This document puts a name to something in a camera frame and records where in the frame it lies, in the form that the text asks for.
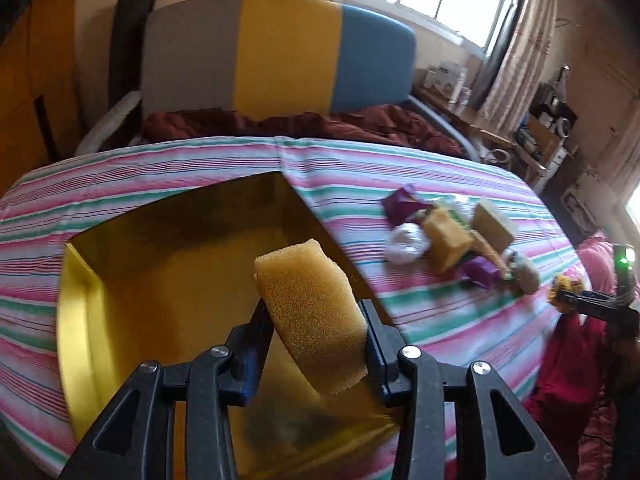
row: striped tablecloth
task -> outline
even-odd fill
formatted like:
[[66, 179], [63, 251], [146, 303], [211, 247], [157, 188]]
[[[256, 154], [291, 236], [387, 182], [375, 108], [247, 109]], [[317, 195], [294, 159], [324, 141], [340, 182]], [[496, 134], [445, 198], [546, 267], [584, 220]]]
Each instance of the striped tablecloth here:
[[[194, 187], [280, 170], [357, 264], [407, 342], [438, 360], [489, 361], [523, 397], [557, 315], [546, 287], [463, 290], [453, 274], [424, 263], [393, 268], [383, 248], [390, 227], [379, 199], [415, 184], [423, 199], [485, 196], [520, 229], [514, 243], [548, 285], [578, 256], [538, 197], [518, 177], [466, 160], [376, 144], [287, 137], [165, 142], [66, 160], [25, 175], [0, 200], [0, 415], [46, 470], [58, 473], [75, 443], [56, 358], [56, 299], [64, 243], [137, 206]], [[447, 444], [454, 451], [452, 413]], [[395, 443], [345, 472], [389, 475]]]

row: purple crumpled paper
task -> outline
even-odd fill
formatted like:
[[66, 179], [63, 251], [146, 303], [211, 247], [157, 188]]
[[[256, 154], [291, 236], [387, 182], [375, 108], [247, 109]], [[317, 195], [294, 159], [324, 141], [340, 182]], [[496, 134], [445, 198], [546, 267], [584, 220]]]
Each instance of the purple crumpled paper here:
[[416, 197], [414, 184], [405, 184], [399, 187], [380, 202], [385, 210], [386, 219], [393, 227], [405, 223], [409, 216], [429, 206], [427, 202]]
[[500, 282], [500, 270], [484, 256], [476, 256], [463, 263], [458, 268], [458, 272], [485, 290], [489, 290], [495, 283]]

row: bedding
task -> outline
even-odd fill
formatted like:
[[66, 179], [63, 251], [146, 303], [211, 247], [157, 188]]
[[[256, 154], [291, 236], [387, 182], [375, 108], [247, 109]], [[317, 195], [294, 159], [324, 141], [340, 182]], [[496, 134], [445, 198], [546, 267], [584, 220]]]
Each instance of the bedding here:
[[[161, 142], [85, 155], [28, 173], [0, 200], [0, 416], [46, 471], [58, 473], [75, 442], [56, 358], [56, 300], [63, 246], [74, 234], [166, 196], [281, 171], [354, 261], [408, 343], [436, 359], [490, 362], [517, 396], [534, 383], [558, 314], [546, 302], [556, 272], [584, 274], [569, 240], [514, 174], [468, 160], [379, 144], [275, 136]], [[390, 233], [380, 199], [414, 184], [422, 200], [488, 197], [519, 227], [514, 248], [537, 265], [534, 296], [463, 288], [424, 261], [384, 261]], [[455, 453], [446, 407], [447, 452]], [[340, 478], [388, 478], [391, 439]]]
[[351, 113], [324, 116], [306, 112], [291, 117], [252, 121], [221, 108], [156, 112], [143, 122], [142, 135], [149, 142], [232, 135], [361, 140], [390, 146], [417, 148], [442, 155], [462, 156], [460, 144], [438, 131], [415, 112], [396, 105], [377, 105]]

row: gold tray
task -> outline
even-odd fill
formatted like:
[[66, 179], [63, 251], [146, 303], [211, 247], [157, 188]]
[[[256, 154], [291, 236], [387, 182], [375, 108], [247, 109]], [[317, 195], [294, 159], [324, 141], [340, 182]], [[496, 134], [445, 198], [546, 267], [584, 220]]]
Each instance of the gold tray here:
[[[76, 438], [143, 360], [192, 360], [246, 323], [258, 301], [254, 259], [315, 238], [348, 275], [356, 298], [383, 309], [304, 201], [280, 173], [183, 192], [73, 237], [58, 300], [58, 359]], [[178, 403], [175, 473], [184, 477], [184, 407]], [[321, 397], [278, 335], [258, 393], [230, 408], [244, 478], [328, 478], [362, 459], [397, 427], [366, 381]]]

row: sponge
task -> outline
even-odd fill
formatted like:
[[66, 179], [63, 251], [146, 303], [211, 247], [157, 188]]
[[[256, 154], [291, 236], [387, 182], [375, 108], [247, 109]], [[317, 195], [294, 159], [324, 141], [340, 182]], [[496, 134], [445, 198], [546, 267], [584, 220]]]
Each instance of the sponge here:
[[256, 258], [258, 291], [280, 339], [320, 394], [367, 374], [367, 323], [342, 269], [309, 240]]

